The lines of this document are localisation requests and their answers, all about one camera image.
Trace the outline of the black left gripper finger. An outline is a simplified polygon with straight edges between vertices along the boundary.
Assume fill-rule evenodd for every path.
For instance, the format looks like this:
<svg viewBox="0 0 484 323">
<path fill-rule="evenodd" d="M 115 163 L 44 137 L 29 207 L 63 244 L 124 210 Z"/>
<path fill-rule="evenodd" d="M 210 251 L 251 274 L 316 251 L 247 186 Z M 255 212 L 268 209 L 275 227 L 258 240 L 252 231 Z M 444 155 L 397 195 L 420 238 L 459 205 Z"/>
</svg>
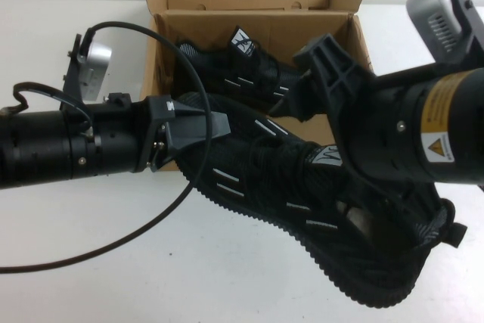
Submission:
<svg viewBox="0 0 484 323">
<path fill-rule="evenodd" d="M 203 143 L 207 137 L 220 138 L 231 133 L 227 123 L 214 123 L 207 132 L 205 122 L 166 123 L 166 146 L 168 150 L 183 150 L 193 144 Z"/>
<path fill-rule="evenodd" d="M 175 114 L 175 120 L 192 120 L 195 121 L 196 118 L 206 121 L 206 117 L 209 116 L 213 127 L 229 127 L 228 116 L 225 113 L 220 113 L 216 111 L 210 111 L 207 113 L 205 110 L 190 107 L 178 101 L 169 102 L 169 110 L 173 111 Z"/>
</svg>

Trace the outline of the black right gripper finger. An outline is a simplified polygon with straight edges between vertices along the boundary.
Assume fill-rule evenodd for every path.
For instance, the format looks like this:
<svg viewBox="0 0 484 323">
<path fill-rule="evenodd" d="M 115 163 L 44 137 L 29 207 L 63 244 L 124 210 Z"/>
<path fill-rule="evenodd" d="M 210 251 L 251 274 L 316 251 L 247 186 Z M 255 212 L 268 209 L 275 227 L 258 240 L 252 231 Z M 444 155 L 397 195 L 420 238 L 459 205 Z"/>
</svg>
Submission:
<svg viewBox="0 0 484 323">
<path fill-rule="evenodd" d="M 326 108 L 311 75 L 301 76 L 281 100 L 283 108 Z"/>
<path fill-rule="evenodd" d="M 283 98 L 270 110 L 270 116 L 275 118 L 292 117 L 302 123 L 310 120 L 315 115 L 326 114 L 326 112 L 326 107 L 318 100 L 290 100 L 289 98 Z"/>
</svg>

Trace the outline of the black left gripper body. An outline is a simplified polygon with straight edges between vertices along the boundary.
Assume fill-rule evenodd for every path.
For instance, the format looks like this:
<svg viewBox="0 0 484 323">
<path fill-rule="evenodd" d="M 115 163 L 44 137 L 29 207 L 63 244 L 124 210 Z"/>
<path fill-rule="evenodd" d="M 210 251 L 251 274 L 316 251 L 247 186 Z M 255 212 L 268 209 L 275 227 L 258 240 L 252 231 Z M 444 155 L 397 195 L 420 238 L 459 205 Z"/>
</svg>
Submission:
<svg viewBox="0 0 484 323">
<path fill-rule="evenodd" d="M 167 95 L 133 102 L 129 95 L 109 95 L 103 104 L 90 104 L 92 135 L 75 132 L 80 116 L 70 113 L 72 178 L 119 172 L 141 172 L 159 142 L 159 129 L 175 119 L 175 102 Z"/>
</svg>

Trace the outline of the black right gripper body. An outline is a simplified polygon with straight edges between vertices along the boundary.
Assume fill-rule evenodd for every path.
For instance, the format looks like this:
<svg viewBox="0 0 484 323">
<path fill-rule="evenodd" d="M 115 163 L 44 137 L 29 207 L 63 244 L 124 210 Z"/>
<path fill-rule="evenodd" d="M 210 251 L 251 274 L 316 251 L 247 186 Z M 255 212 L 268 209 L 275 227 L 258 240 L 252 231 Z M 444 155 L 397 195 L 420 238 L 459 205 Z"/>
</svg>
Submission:
<svg viewBox="0 0 484 323">
<path fill-rule="evenodd" d="M 313 77 L 348 167 L 369 179 L 403 179 L 405 174 L 391 149 L 396 132 L 390 130 L 390 112 L 383 110 L 383 101 L 371 88 L 376 75 L 330 34 L 310 41 L 293 60 L 304 76 Z"/>
</svg>

